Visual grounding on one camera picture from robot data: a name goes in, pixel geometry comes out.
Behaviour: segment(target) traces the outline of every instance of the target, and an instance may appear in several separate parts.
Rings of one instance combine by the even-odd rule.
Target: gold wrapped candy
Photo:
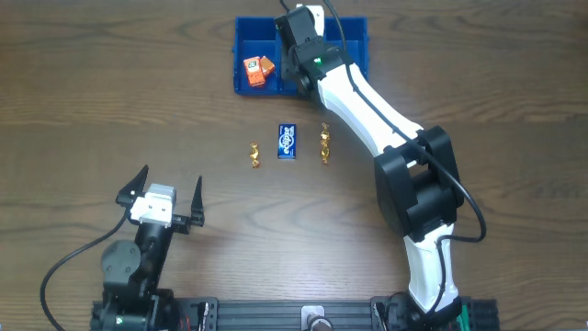
[[[254,169],[257,169],[261,163],[259,162],[259,151],[257,150],[257,143],[251,142],[251,153],[249,153],[249,157],[251,157],[252,166]]]
[[[322,162],[326,165],[329,164],[329,156],[331,155],[331,152],[329,151],[329,141],[331,140],[331,133],[327,131],[327,128],[329,128],[327,123],[323,123],[321,132],[321,156]]]

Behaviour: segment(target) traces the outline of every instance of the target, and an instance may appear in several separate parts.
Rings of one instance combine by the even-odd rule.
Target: wood grain
[[[488,219],[455,243],[460,293],[496,298],[504,330],[584,327],[588,312],[588,6],[576,0],[337,0],[367,16],[372,85],[451,135]],[[47,269],[111,228],[144,164],[187,211],[204,177],[207,223],[177,236],[163,287],[221,299],[361,299],[404,290],[400,238],[376,203],[372,159],[334,114],[232,90],[235,16],[277,1],[0,2],[0,324],[48,330]],[[321,164],[320,123],[332,162]],[[278,162],[280,122],[299,158]],[[250,168],[248,143],[262,167]],[[478,231],[459,210],[457,232]],[[109,242],[132,238],[126,224]],[[106,244],[57,271],[49,305],[87,329]]]

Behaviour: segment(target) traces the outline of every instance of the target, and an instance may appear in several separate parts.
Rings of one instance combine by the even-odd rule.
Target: tabletop
[[[498,301],[502,329],[588,319],[588,6],[577,0],[333,0],[367,17],[370,83],[451,136],[488,223],[452,243],[462,295]],[[332,112],[232,86],[236,16],[278,1],[0,2],[0,325],[48,330],[39,286],[61,257],[112,228],[143,165],[187,212],[203,176],[206,223],[176,235],[160,287],[220,299],[368,299],[405,291],[403,241],[376,200],[373,157]],[[320,157],[330,124],[331,159]],[[298,158],[277,160],[296,123]],[[251,141],[261,167],[252,169]],[[60,268],[49,306],[88,328],[102,250]],[[467,205],[456,233],[479,231]]]

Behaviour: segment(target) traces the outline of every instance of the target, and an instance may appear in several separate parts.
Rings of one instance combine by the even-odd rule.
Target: cable
[[[67,261],[76,257],[77,255],[84,252],[85,250],[102,243],[103,241],[108,239],[111,235],[113,235],[116,231],[118,231],[120,229],[120,227],[122,226],[122,224],[127,219],[127,216],[128,216],[128,213],[125,211],[125,213],[122,215],[122,218],[120,219],[119,223],[117,223],[117,225],[112,230],[108,231],[107,234],[104,234],[103,236],[99,237],[95,241],[93,241],[89,244],[83,245],[80,248],[74,250],[72,253],[68,254],[67,256],[62,258],[59,262],[57,262],[53,267],[51,267],[49,269],[49,271],[47,271],[47,275],[45,275],[45,278],[43,278],[43,282],[40,284],[40,305],[43,308],[43,312],[45,312],[47,319],[49,319],[49,322],[51,322],[51,324],[53,325],[53,327],[55,327],[55,329],[57,329],[59,331],[65,331],[65,329],[61,325],[59,325],[59,323],[57,323],[57,321],[55,320],[55,318],[53,317],[53,315],[49,311],[49,306],[47,306],[47,300],[45,299],[45,291],[47,290],[47,283],[49,282],[49,279],[51,278],[51,276],[53,275],[55,270],[57,270],[59,267],[64,265]]]
[[[331,2],[329,0],[322,0],[322,1],[329,8],[329,11],[331,11],[331,14],[334,17],[334,20],[337,23],[337,27],[339,28],[339,33],[341,34],[341,42],[343,43],[343,50],[345,52],[347,52],[347,41],[345,40],[345,34],[343,32],[343,25],[341,24],[341,19],[337,15],[336,10],[334,9],[333,5],[331,5]],[[351,70],[349,69],[349,64],[345,65],[345,69],[347,71],[347,76],[349,77],[349,82],[351,83],[351,86],[353,87],[354,92],[356,92],[364,100],[364,102],[366,102],[366,104],[370,108],[372,108],[388,126],[390,126],[392,128],[392,130],[394,132],[398,133],[398,135],[400,135],[412,148],[414,148],[422,157],[424,157],[429,163],[431,163],[437,169],[437,171],[439,171],[439,173],[441,173],[441,175],[443,177],[445,177],[451,183],[451,185],[457,191],[459,191],[459,193],[461,193],[461,195],[463,195],[463,198],[469,203],[471,208],[474,210],[474,213],[476,214],[476,217],[478,217],[478,221],[480,222],[480,235],[478,237],[466,237],[466,236],[460,236],[460,235],[441,235],[439,238],[437,238],[436,248],[437,248],[437,252],[439,254],[439,261],[441,262],[441,285],[440,285],[440,289],[439,289],[439,294],[437,295],[437,298],[435,300],[435,303],[433,304],[433,307],[426,313],[427,315],[431,315],[435,312],[435,309],[439,305],[439,303],[441,302],[441,299],[443,297],[443,293],[445,292],[445,282],[446,282],[446,273],[447,272],[445,269],[445,259],[443,258],[443,248],[441,246],[441,243],[444,240],[456,240],[456,241],[464,242],[464,243],[479,243],[486,236],[486,221],[484,220],[484,215],[482,214],[480,207],[478,206],[476,201],[473,199],[473,197],[469,194],[469,192],[466,190],[466,188],[464,188],[463,185],[461,185],[461,183],[459,183],[459,181],[455,177],[453,177],[451,175],[451,173],[449,173],[447,171],[447,169],[445,169],[445,167],[443,165],[441,165],[441,163],[434,156],[432,156],[430,153],[428,153],[424,148],[422,148],[421,145],[419,145],[416,141],[411,139],[407,134],[402,132],[396,125],[394,125],[390,120],[388,120],[388,118],[386,118],[379,111],[379,109],[376,106],[374,106],[374,104],[371,103],[371,101],[369,101],[369,99],[366,96],[364,96],[363,93],[361,93],[361,90],[359,90],[359,88],[357,87],[356,83],[353,80],[353,76],[351,75]]]
[[[286,6],[286,4],[284,3],[284,0],[279,0],[279,3],[284,7],[284,9],[286,9],[286,12],[290,11],[290,8],[288,8],[288,6]]]

